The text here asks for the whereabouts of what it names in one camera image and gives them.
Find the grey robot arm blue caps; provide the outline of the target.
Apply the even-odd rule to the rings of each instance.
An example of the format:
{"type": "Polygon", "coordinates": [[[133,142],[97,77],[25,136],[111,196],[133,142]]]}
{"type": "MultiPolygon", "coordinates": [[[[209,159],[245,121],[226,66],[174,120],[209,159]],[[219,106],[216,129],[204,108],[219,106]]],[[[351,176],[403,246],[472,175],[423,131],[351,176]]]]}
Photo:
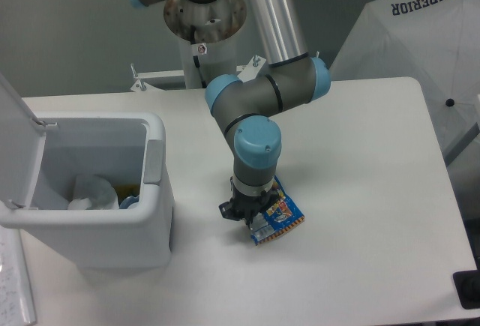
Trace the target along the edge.
{"type": "Polygon", "coordinates": [[[130,0],[138,7],[164,3],[164,19],[186,40],[205,101],[234,156],[232,197],[220,206],[228,220],[251,223],[278,199],[273,188],[281,131],[273,116],[328,93],[325,63],[310,57],[292,0],[130,0]],[[234,74],[206,72],[212,46],[231,38],[253,8],[268,71],[244,82],[234,74]]]}

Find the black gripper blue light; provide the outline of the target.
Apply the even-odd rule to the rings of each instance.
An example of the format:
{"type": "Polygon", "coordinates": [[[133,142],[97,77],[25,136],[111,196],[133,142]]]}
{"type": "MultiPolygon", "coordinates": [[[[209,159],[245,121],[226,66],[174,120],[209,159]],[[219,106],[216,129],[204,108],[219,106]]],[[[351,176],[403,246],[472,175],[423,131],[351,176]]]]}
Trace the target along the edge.
{"type": "Polygon", "coordinates": [[[243,221],[249,226],[258,213],[265,213],[280,199],[278,188],[262,191],[259,196],[247,196],[234,187],[232,198],[220,204],[219,210],[222,218],[243,221]]]}

